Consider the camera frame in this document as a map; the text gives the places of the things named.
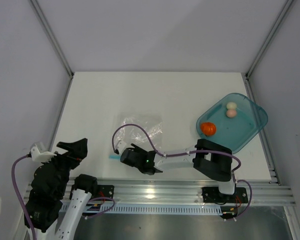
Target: white tabletop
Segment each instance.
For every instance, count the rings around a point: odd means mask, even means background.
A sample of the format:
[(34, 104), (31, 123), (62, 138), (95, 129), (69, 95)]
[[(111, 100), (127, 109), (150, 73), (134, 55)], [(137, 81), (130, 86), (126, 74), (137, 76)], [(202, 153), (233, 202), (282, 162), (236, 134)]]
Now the white tabletop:
[[(220, 72), (76, 72), (53, 144), (88, 139), (88, 155), (71, 176), (134, 180), (207, 180), (194, 168), (140, 173), (110, 159), (111, 137), (121, 113), (156, 114), (162, 118), (161, 150), (195, 145), (196, 121), (229, 93), (247, 95), (240, 73)], [(237, 179), (271, 180), (259, 135), (235, 154), (242, 166)]]

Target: white egg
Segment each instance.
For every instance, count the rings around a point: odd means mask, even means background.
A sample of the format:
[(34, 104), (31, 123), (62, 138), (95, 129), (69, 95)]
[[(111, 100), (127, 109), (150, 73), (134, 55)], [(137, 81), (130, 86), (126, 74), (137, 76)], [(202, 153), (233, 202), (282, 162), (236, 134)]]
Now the white egg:
[(226, 104), (226, 109), (235, 110), (237, 108), (237, 104), (233, 101), (230, 101)]
[(229, 109), (225, 114), (228, 118), (234, 118), (235, 116), (237, 116), (237, 111), (234, 109)]

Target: teal plastic tray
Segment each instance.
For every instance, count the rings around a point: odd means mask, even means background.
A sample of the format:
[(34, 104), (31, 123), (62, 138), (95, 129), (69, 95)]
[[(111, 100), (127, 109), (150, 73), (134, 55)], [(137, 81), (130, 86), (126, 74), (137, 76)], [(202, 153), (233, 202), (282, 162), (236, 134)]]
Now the teal plastic tray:
[[(226, 116), (227, 103), (237, 104), (237, 115), (233, 118)], [(206, 136), (200, 129), (205, 122), (215, 124), (216, 133)], [(196, 131), (202, 139), (208, 139), (232, 150), (239, 152), (267, 124), (268, 115), (259, 105), (240, 93), (231, 93), (218, 101), (206, 111), (196, 122)]]

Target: gray wall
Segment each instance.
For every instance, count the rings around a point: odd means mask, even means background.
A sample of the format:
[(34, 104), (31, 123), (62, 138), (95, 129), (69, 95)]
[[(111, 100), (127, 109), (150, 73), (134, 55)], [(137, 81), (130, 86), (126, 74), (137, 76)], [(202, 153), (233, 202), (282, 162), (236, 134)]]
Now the gray wall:
[[(49, 142), (68, 82), (29, 3), (0, 0), (0, 240), (12, 239), (21, 216), (11, 166), (32, 143)], [(17, 165), (23, 193), (37, 166)]]
[(245, 72), (286, 0), (40, 0), (74, 71)]
[(292, 187), (300, 215), (300, 0), (251, 81), (269, 116), (266, 130), (279, 177)]

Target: clear plastic bag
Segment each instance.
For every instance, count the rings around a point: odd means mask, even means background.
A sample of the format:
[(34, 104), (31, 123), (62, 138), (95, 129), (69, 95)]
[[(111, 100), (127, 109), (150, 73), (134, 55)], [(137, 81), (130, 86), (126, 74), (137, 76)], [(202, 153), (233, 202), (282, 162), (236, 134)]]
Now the clear plastic bag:
[[(161, 149), (163, 135), (162, 118), (160, 115), (122, 113), (118, 116), (113, 132), (125, 124), (136, 124), (142, 127), (148, 133), (155, 148), (157, 150)], [(116, 145), (120, 140), (127, 143), (127, 148), (131, 144), (135, 144), (146, 151), (153, 150), (146, 135), (135, 126), (126, 126), (121, 128), (114, 137), (114, 145)]]

